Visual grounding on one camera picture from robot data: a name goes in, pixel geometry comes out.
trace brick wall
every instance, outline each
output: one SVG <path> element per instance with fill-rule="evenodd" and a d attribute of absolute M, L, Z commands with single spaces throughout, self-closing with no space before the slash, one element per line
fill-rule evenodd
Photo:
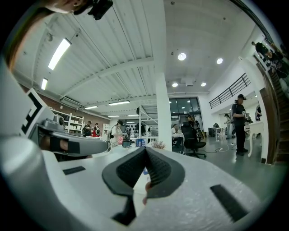
<path fill-rule="evenodd" d="M 26 88 L 22 85 L 21 85 L 21 87 L 25 92 L 29 91 L 28 88 Z M 57 101 L 54 101 L 54 100 L 52 100 L 46 96 L 43 96 L 40 94 L 38 94 L 38 95 L 49 107 L 52 107 L 56 111 L 61 111 L 61 112 L 66 113 L 66 114 L 72 113 L 73 116 L 84 117 L 84 123 L 87 123 L 87 121 L 92 121 L 93 126 L 95 125 L 95 123 L 98 123 L 98 126 L 100 127 L 100 135 L 102 135 L 102 132 L 103 132 L 103 124 L 109 124 L 110 120 L 106 120 L 106 119 L 103 119 L 103 118 L 100 118 L 97 116 L 93 116 L 93 115 L 87 114 L 87 113 L 82 112 L 82 111 L 76 111 L 75 109 L 67 107 L 67 106 L 65 106 L 65 105 L 63 105 Z"/>

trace green floor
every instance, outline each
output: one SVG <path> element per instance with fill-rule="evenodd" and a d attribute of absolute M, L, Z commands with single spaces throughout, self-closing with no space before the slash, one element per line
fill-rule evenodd
<path fill-rule="evenodd" d="M 206 146 L 199 149 L 200 153 L 205 153 L 202 150 L 213 152 L 217 148 L 223 148 L 224 151 L 206 153 L 206 160 L 245 183 L 261 200 L 278 191 L 286 174 L 287 166 L 261 163 L 261 138 L 253 139 L 253 153 L 250 158 L 247 155 L 236 156 L 235 139 L 216 142 L 215 138 L 209 137 L 206 142 Z M 250 150 L 250 144 L 247 140 L 245 141 L 245 148 Z"/>

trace column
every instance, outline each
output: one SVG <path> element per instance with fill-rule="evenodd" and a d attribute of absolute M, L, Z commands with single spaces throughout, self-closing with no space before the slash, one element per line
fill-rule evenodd
<path fill-rule="evenodd" d="M 155 74 L 158 107 L 158 140 L 166 145 L 165 150 L 172 150 L 171 110 L 164 73 Z"/>

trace office chair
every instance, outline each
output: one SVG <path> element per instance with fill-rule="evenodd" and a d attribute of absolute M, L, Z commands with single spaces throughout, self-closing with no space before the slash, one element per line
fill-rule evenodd
<path fill-rule="evenodd" d="M 185 137 L 184 146 L 186 149 L 191 149 L 193 152 L 185 153 L 188 156 L 200 158 L 199 156 L 204 156 L 206 158 L 207 156 L 202 153 L 197 153 L 196 149 L 202 148 L 206 145 L 206 142 L 198 142 L 197 140 L 197 131 L 192 129 L 189 123 L 185 122 L 184 125 L 181 127 L 182 133 Z"/>

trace pink object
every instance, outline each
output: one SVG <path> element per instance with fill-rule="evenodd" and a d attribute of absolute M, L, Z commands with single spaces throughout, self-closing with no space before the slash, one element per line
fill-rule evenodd
<path fill-rule="evenodd" d="M 122 136 L 120 136 L 120 137 L 118 137 L 118 145 L 122 145 L 122 141 L 123 141 L 123 137 Z"/>

